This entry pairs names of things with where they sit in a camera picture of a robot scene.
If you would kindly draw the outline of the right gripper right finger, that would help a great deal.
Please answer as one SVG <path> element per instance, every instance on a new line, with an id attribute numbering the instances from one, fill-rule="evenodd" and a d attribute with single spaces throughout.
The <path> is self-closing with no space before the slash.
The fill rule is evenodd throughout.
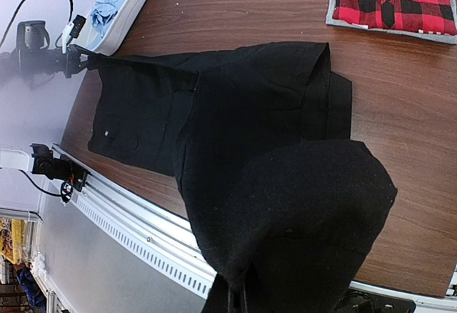
<path id="1" fill-rule="evenodd" d="M 238 294 L 237 312 L 262 312 L 261 284 L 255 269 L 247 271 Z"/>

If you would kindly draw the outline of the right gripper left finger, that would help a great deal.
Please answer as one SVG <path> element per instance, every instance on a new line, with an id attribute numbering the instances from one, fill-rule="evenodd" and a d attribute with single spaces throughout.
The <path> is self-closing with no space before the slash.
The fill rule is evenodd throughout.
<path id="1" fill-rule="evenodd" d="M 231 312 L 229 309 L 229 298 L 228 284 L 222 276 L 217 274 L 201 313 Z"/>

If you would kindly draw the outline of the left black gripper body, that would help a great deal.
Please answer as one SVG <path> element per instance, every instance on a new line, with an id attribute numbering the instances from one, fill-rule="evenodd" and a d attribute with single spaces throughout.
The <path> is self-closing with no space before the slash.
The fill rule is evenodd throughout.
<path id="1" fill-rule="evenodd" d="M 71 78 L 79 74 L 88 65 L 88 50 L 75 44 L 70 44 L 64 54 L 64 76 Z"/>

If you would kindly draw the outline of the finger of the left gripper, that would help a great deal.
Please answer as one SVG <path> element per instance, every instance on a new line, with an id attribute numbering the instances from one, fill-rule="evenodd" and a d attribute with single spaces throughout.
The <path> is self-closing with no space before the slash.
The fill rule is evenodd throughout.
<path id="1" fill-rule="evenodd" d="M 102 57 L 101 54 L 85 49 L 84 47 L 79 45 L 76 46 L 76 51 L 78 54 L 78 59 L 99 59 L 100 57 Z"/>
<path id="2" fill-rule="evenodd" d="M 92 61 L 79 61 L 73 65 L 73 75 L 80 74 L 86 70 L 93 70 L 96 68 L 96 64 Z"/>

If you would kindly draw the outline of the white plastic basin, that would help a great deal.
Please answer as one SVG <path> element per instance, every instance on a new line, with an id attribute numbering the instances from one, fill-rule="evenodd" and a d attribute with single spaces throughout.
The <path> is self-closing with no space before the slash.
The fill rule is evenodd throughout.
<path id="1" fill-rule="evenodd" d="M 123 43 L 145 3 L 146 0 L 125 0 L 119 13 L 103 37 L 100 37 L 91 25 L 90 13 L 94 6 L 92 5 L 86 17 L 86 23 L 81 35 L 76 43 L 93 52 L 111 56 L 117 52 Z"/>

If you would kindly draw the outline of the black long sleeve shirt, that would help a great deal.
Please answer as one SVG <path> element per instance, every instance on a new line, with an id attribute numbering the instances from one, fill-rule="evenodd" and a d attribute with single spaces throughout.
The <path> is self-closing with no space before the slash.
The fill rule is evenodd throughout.
<path id="1" fill-rule="evenodd" d="M 255 269 L 262 312 L 332 312 L 397 190 L 351 139 L 351 82 L 326 43 L 93 61 L 88 148 L 176 180 L 204 259 L 237 312 Z"/>

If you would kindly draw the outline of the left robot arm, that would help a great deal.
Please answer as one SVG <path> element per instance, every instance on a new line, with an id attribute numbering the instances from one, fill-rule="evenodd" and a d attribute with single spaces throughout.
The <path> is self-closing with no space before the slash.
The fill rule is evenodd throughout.
<path id="1" fill-rule="evenodd" d="M 18 25 L 16 48 L 1 55 L 1 81 L 20 77 L 32 79 L 38 74 L 54 75 L 62 73 L 70 79 L 89 68 L 101 55 L 78 44 L 62 42 L 62 46 L 52 49 L 49 35 L 43 21 L 24 21 Z M 55 159 L 53 152 L 43 144 L 32 144 L 31 151 L 1 148 L 1 167 L 21 172 L 41 174 L 53 167 L 66 168 L 66 162 Z"/>

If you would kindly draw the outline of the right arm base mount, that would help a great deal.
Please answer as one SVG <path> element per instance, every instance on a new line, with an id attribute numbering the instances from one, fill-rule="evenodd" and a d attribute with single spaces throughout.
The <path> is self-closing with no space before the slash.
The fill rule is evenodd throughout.
<path id="1" fill-rule="evenodd" d="M 348 289 L 333 312 L 339 313 L 413 313 L 416 303 L 410 299 Z"/>

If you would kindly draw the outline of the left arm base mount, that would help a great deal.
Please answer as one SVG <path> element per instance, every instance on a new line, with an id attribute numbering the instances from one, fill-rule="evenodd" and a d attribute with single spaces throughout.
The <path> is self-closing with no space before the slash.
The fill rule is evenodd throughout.
<path id="1" fill-rule="evenodd" d="M 54 153 L 44 144 L 31 145 L 33 166 L 32 174 L 44 175 L 50 180 L 60 179 L 68 182 L 72 187 L 80 192 L 85 183 L 89 172 L 66 155 L 59 158 L 54 157 Z"/>

